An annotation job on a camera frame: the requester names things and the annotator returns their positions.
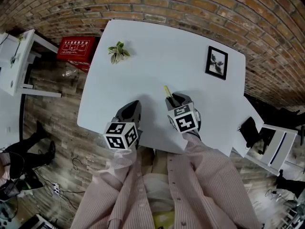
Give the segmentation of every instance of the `yellow object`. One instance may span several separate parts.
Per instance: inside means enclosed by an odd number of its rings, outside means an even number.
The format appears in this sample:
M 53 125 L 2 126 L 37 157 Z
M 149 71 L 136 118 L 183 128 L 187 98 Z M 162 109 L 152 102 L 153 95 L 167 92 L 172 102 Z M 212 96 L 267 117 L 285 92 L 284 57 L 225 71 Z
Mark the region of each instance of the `yellow object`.
M 167 97 L 173 97 L 167 86 L 164 86 L 164 90 Z
M 175 223 L 175 211 L 156 212 L 152 214 L 154 227 L 156 229 L 173 229 Z

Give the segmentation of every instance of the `black bag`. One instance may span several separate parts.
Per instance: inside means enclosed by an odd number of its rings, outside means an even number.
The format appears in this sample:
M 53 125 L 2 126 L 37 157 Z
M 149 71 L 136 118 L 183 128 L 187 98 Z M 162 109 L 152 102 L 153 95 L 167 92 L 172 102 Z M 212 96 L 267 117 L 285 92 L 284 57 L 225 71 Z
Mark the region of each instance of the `black bag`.
M 244 139 L 247 142 L 247 147 L 253 147 L 254 143 L 259 138 L 258 131 L 255 126 L 255 121 L 252 117 L 249 117 L 240 127 L 239 131 L 242 133 Z

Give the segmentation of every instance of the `power strip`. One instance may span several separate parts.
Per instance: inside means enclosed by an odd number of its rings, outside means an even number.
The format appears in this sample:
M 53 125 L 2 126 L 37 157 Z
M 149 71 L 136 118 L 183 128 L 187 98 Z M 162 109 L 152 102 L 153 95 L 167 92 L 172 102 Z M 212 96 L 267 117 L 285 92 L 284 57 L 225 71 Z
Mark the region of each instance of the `power strip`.
M 58 183 L 53 184 L 53 192 L 57 195 L 60 195 L 59 185 Z

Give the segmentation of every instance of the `picture frame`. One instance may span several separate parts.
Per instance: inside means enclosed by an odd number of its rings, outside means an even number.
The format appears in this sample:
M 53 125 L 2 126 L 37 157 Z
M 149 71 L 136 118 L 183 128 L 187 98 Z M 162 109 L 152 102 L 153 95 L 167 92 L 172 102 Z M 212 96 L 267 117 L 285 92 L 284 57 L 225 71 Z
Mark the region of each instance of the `picture frame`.
M 228 54 L 217 48 L 209 46 L 205 73 L 226 80 Z

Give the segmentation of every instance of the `black pants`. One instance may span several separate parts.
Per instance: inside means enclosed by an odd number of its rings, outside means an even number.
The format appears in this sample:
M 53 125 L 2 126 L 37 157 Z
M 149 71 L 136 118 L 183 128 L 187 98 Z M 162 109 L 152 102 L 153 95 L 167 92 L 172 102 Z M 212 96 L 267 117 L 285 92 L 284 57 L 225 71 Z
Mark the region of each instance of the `black pants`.
M 31 154 L 28 150 L 40 141 L 34 133 L 29 139 L 22 140 L 5 149 L 10 154 L 10 177 L 19 178 L 27 170 L 45 165 L 50 161 L 48 154 Z
M 282 177 L 277 183 L 276 188 L 288 190 L 294 193 L 295 196 L 298 198 L 305 189 L 305 182 L 286 180 L 285 178 Z

